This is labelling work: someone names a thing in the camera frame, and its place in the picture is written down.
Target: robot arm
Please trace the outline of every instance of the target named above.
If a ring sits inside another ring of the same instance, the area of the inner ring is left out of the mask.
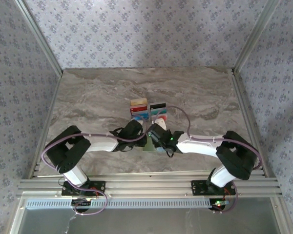
[[[58,139],[80,132],[76,126],[71,126],[57,136],[50,144]],[[141,134],[142,125],[132,120],[125,128],[116,129],[107,135],[114,135],[123,139],[136,139]],[[193,136],[202,139],[202,141],[197,141],[192,140],[184,132],[176,131],[172,134],[170,130],[165,130],[159,124],[154,123],[147,134],[151,137],[155,147],[162,147],[171,157],[174,153],[199,153],[219,158],[223,165],[214,169],[207,180],[208,186],[212,187],[212,189],[223,188],[235,178],[249,179],[257,159],[257,156],[250,150],[240,145],[226,142],[227,138],[247,143],[241,136],[232,131],[228,131],[224,136],[217,137]],[[93,151],[124,151],[126,147],[143,147],[147,143],[146,136],[133,142],[95,136],[92,136],[89,140],[83,136],[76,137],[72,140],[64,141],[47,151],[48,157],[58,172],[78,187],[83,186],[88,181],[86,174],[77,165],[84,153]],[[73,146],[69,149],[66,146],[67,143]]]

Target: vented metal strip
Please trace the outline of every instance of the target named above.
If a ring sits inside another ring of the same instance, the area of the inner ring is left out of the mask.
[[[28,209],[71,208],[71,199],[28,199]],[[90,208],[100,208],[104,199],[91,200]],[[209,208],[208,198],[191,199],[109,199],[107,209],[162,209],[162,208]]]

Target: marble tabletop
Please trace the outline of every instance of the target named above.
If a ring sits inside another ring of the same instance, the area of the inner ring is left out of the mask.
[[[223,135],[236,131],[249,140],[230,75],[224,68],[73,69],[64,71],[53,109],[47,143],[70,125],[83,132],[107,133],[130,120],[131,99],[164,101],[183,108],[195,135]],[[167,128],[187,129],[187,120],[168,110]],[[86,153],[79,162],[88,175],[133,172],[210,170],[217,158],[200,154],[130,152]],[[57,175],[41,163],[39,176]]]

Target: gray marble surface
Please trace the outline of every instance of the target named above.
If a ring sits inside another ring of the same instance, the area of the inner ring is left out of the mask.
[[[146,97],[183,108],[191,119],[195,135],[223,135],[227,130],[249,139],[224,68],[75,69],[64,71],[47,142],[70,125],[83,132],[107,133],[130,120],[129,101]],[[168,111],[167,127],[187,129],[178,110]],[[86,153],[79,165],[88,174],[208,170],[220,165],[214,157],[199,154],[130,152]],[[43,163],[40,176],[57,175]]]

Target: patterned wallpaper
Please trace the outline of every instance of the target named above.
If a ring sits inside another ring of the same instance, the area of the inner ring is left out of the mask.
[[[233,67],[266,0],[27,0],[62,67]]]
[[[0,1],[0,233],[34,157],[56,80],[14,1]]]
[[[293,220],[293,0],[278,6],[241,76]]]

